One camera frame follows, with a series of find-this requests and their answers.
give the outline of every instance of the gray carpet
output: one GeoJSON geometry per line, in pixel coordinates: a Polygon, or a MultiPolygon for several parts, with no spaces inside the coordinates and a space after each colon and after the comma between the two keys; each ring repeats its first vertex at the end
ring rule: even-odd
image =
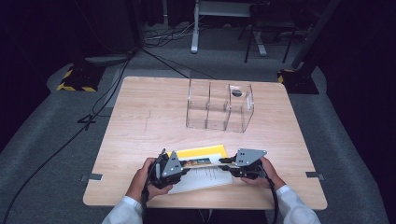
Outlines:
{"type": "MultiPolygon", "coordinates": [[[[276,82],[276,72],[291,68],[290,63],[301,47],[295,41],[286,63],[286,47],[267,47],[268,56],[251,48],[244,63],[247,35],[237,40],[241,29],[206,29],[201,32],[199,52],[190,53],[191,36],[170,42],[161,48],[146,48],[193,78],[235,79],[276,82]]],[[[51,95],[20,127],[0,154],[0,216],[22,183],[42,162],[65,144],[83,124],[79,119],[97,111],[106,99],[106,91],[118,76],[120,65],[108,67],[98,92],[56,91],[70,64],[60,68],[48,80],[51,95]]],[[[139,51],[127,66],[125,76],[138,71],[166,70],[166,76],[180,77],[166,65],[139,51]]],[[[326,95],[326,79],[317,69],[313,74],[319,95],[290,95],[296,117],[313,163],[325,179],[321,185],[328,208],[318,211],[322,223],[388,223],[376,183],[351,143],[326,95]]],[[[26,185],[9,214],[7,223],[100,223],[110,207],[86,206],[82,197],[86,183],[82,175],[91,172],[112,112],[106,107],[91,124],[26,185]]],[[[272,219],[272,211],[266,212],[272,219]]]]}

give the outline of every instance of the cable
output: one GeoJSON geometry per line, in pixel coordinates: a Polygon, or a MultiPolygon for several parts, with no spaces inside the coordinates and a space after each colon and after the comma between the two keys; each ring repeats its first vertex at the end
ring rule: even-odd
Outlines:
{"type": "MultiPolygon", "coordinates": [[[[132,58],[130,58],[127,62],[125,62],[125,64],[122,66],[122,72],[120,70],[120,72],[123,74],[123,72],[125,71],[126,65],[129,63],[129,61],[131,61],[132,58]]],[[[98,114],[105,108],[105,106],[108,104],[108,102],[110,101],[111,97],[114,95],[118,85],[120,84],[120,80],[117,82],[116,88],[114,89],[114,91],[112,92],[111,96],[108,98],[108,100],[104,103],[104,105],[99,109],[99,111],[97,113],[94,113],[92,117],[90,117],[90,119],[88,120],[88,122],[81,128],[79,129],[65,144],[63,144],[57,151],[55,151],[46,161],[44,161],[26,180],[25,182],[22,184],[22,186],[18,189],[17,193],[14,195],[14,197],[11,200],[11,203],[8,206],[8,209],[6,211],[6,214],[3,218],[3,224],[6,224],[7,219],[8,219],[8,215],[9,212],[11,211],[12,205],[15,203],[15,201],[17,200],[18,196],[21,194],[22,190],[24,189],[24,187],[29,183],[29,181],[35,177],[35,175],[50,161],[52,160],[52,158],[54,158],[56,155],[58,155],[65,147],[67,147],[67,145],[69,145],[83,130],[85,130],[85,128],[90,125],[90,123],[98,116],[98,114]]]]}
{"type": "Polygon", "coordinates": [[[186,75],[182,74],[181,72],[177,71],[176,68],[172,67],[172,66],[169,65],[168,63],[166,63],[166,62],[164,62],[163,60],[161,60],[161,59],[160,59],[159,57],[157,57],[156,55],[154,55],[154,54],[152,54],[152,53],[146,51],[146,50],[143,49],[143,48],[141,48],[141,49],[143,50],[143,52],[147,53],[149,56],[151,56],[151,57],[157,59],[158,61],[162,62],[162,63],[165,64],[166,66],[170,67],[170,68],[171,68],[172,70],[174,70],[175,72],[181,74],[183,77],[189,78],[189,77],[187,77],[186,75]]]}
{"type": "Polygon", "coordinates": [[[196,69],[193,69],[193,68],[191,68],[191,67],[188,67],[188,66],[186,66],[186,65],[184,65],[184,64],[177,63],[177,62],[172,61],[172,60],[169,60],[169,59],[165,59],[164,57],[161,57],[161,56],[158,56],[158,55],[156,55],[156,56],[159,57],[159,58],[161,58],[161,59],[163,59],[163,60],[169,61],[169,62],[171,62],[171,63],[175,63],[175,64],[177,64],[177,65],[180,65],[180,66],[189,68],[189,69],[192,70],[192,71],[195,71],[195,72],[197,72],[197,73],[201,73],[201,74],[203,74],[203,75],[205,75],[205,76],[207,76],[207,77],[210,77],[210,78],[212,78],[212,79],[217,79],[217,78],[212,77],[212,76],[210,76],[210,75],[208,75],[208,74],[206,74],[206,73],[203,73],[203,72],[201,72],[201,71],[198,71],[198,70],[196,70],[196,69]]]}
{"type": "Polygon", "coordinates": [[[121,78],[122,78],[122,75],[123,75],[123,71],[121,72],[121,69],[120,69],[120,74],[119,74],[119,76],[117,77],[117,79],[116,79],[116,81],[115,82],[113,82],[112,84],[111,84],[111,86],[110,86],[110,88],[95,102],[95,104],[93,105],[93,107],[92,107],[92,113],[93,114],[97,114],[97,117],[110,117],[110,116],[101,116],[101,115],[99,115],[99,113],[96,113],[95,112],[95,107],[96,107],[96,105],[99,103],[99,101],[103,98],[103,97],[105,97],[109,92],[110,92],[110,90],[114,87],[114,85],[116,85],[116,83],[117,83],[117,86],[115,87],[115,89],[114,89],[114,91],[117,89],[117,87],[119,86],[119,84],[120,84],[120,80],[121,80],[121,78]]]}
{"type": "Polygon", "coordinates": [[[179,34],[177,33],[178,31],[177,31],[176,28],[174,28],[173,31],[170,34],[167,34],[169,29],[165,29],[165,31],[161,35],[158,34],[158,32],[157,32],[158,30],[148,30],[148,31],[146,31],[146,33],[153,32],[156,35],[150,35],[150,36],[146,37],[146,40],[152,40],[152,39],[159,39],[159,38],[163,38],[163,37],[169,37],[169,35],[183,35],[184,31],[186,31],[189,27],[190,27],[190,25],[187,26],[186,28],[178,28],[178,30],[181,31],[179,34]]]}
{"type": "Polygon", "coordinates": [[[163,153],[165,153],[165,148],[163,149],[161,154],[158,156],[158,158],[155,160],[155,162],[150,165],[150,168],[148,170],[148,177],[146,178],[146,182],[145,182],[145,185],[143,187],[142,195],[141,195],[142,196],[141,197],[142,210],[143,210],[142,211],[142,218],[145,217],[145,215],[147,213],[147,209],[148,209],[147,202],[149,201],[149,185],[151,184],[149,182],[149,180],[150,180],[150,177],[152,175],[152,172],[154,171],[154,168],[161,161],[163,153]]]}
{"type": "Polygon", "coordinates": [[[265,179],[268,181],[268,183],[270,184],[270,189],[271,192],[273,194],[273,198],[274,198],[274,221],[273,224],[277,223],[277,216],[279,214],[279,203],[277,200],[277,195],[276,195],[276,191],[275,191],[275,184],[274,181],[268,177],[268,174],[265,172],[264,167],[262,167],[261,165],[259,165],[259,168],[263,171],[263,174],[265,175],[265,179]]]}
{"type": "Polygon", "coordinates": [[[149,31],[149,32],[155,32],[155,33],[157,33],[157,35],[155,35],[155,36],[151,36],[151,37],[148,37],[148,38],[146,38],[145,40],[153,40],[153,39],[159,39],[158,40],[158,43],[157,44],[150,44],[150,43],[147,43],[146,41],[145,41],[145,47],[148,47],[148,48],[156,48],[156,47],[163,47],[163,46],[165,46],[166,44],[168,44],[169,42],[171,42],[172,40],[179,40],[179,39],[181,39],[181,38],[184,38],[186,35],[192,35],[192,33],[190,33],[190,31],[191,30],[193,30],[193,25],[195,24],[195,22],[193,22],[193,23],[191,23],[190,25],[188,25],[187,27],[185,27],[185,28],[180,28],[180,29],[182,29],[182,31],[179,33],[179,34],[177,34],[177,32],[175,31],[175,29],[174,29],[174,31],[171,33],[171,34],[167,34],[167,35],[165,35],[165,33],[167,32],[167,31],[169,31],[169,29],[167,29],[165,32],[163,32],[163,34],[162,35],[158,35],[158,33],[157,33],[157,31],[149,31]]]}
{"type": "Polygon", "coordinates": [[[193,69],[193,68],[191,68],[191,67],[188,67],[188,66],[186,66],[186,65],[184,65],[184,64],[177,63],[177,62],[172,61],[172,60],[169,60],[169,59],[165,59],[164,57],[158,56],[158,55],[155,55],[155,54],[152,54],[152,53],[146,51],[145,49],[142,49],[142,50],[143,50],[145,53],[147,53],[149,56],[151,56],[151,57],[157,59],[157,60],[160,61],[161,63],[164,63],[166,66],[170,67],[172,70],[174,70],[174,71],[176,71],[177,73],[181,74],[181,75],[182,75],[183,77],[185,77],[185,78],[190,78],[190,77],[187,77],[186,75],[180,73],[179,71],[176,70],[176,68],[172,67],[170,64],[164,62],[163,60],[166,60],[166,61],[175,63],[175,64],[177,64],[177,65],[180,65],[180,66],[183,66],[183,67],[186,67],[186,68],[189,68],[189,69],[192,70],[192,71],[201,73],[201,74],[203,74],[203,75],[205,75],[205,76],[207,76],[207,77],[210,77],[210,78],[212,78],[212,79],[216,79],[215,77],[212,77],[212,76],[210,76],[210,75],[208,75],[208,74],[206,74],[206,73],[203,73],[203,72],[201,72],[201,71],[198,71],[198,70],[196,70],[196,69],[193,69]]]}

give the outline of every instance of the wooden table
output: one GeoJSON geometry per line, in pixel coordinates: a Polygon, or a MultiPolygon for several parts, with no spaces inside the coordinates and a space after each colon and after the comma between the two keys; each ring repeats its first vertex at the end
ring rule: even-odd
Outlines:
{"type": "MultiPolygon", "coordinates": [[[[282,84],[267,82],[219,81],[250,84],[254,114],[244,133],[186,127],[189,80],[163,77],[126,77],[108,123],[93,174],[84,195],[87,205],[115,205],[146,157],[167,151],[224,145],[229,156],[237,149],[267,150],[278,174],[313,209],[325,209],[326,198],[315,172],[289,97],[282,84]]],[[[269,189],[249,186],[239,178],[233,184],[162,195],[148,202],[149,207],[272,209],[269,189]]]]}

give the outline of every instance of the person's arm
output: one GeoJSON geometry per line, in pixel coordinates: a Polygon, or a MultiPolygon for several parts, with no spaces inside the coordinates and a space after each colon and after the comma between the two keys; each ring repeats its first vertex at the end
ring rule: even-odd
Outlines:
{"type": "MultiPolygon", "coordinates": [[[[276,173],[272,163],[264,157],[261,157],[261,160],[265,172],[275,184],[274,188],[279,202],[279,211],[284,217],[284,223],[320,223],[317,214],[304,204],[294,190],[286,185],[285,181],[276,173]]],[[[265,178],[252,180],[242,177],[241,179],[250,185],[270,188],[270,184],[265,178]]]]}
{"type": "MultiPolygon", "coordinates": [[[[134,223],[141,224],[142,220],[142,205],[141,195],[143,187],[145,187],[146,179],[148,178],[149,166],[155,162],[154,158],[147,158],[143,167],[137,170],[131,185],[129,186],[125,196],[121,201],[111,210],[105,217],[103,223],[134,223]]],[[[152,185],[148,185],[148,200],[151,200],[157,195],[168,193],[173,186],[167,186],[163,189],[157,189],[152,185]]]]}

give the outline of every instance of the shirt cuff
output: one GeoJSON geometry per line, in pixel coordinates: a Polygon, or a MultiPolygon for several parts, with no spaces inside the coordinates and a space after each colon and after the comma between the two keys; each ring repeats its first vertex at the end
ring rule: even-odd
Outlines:
{"type": "Polygon", "coordinates": [[[123,202],[128,203],[129,205],[135,207],[139,211],[142,210],[142,204],[140,204],[137,200],[128,197],[128,196],[123,196],[121,199],[123,202]]]}
{"type": "Polygon", "coordinates": [[[291,190],[291,188],[288,185],[284,185],[276,191],[276,195],[277,195],[277,197],[280,197],[282,194],[284,194],[285,192],[288,192],[289,190],[291,190]]]}

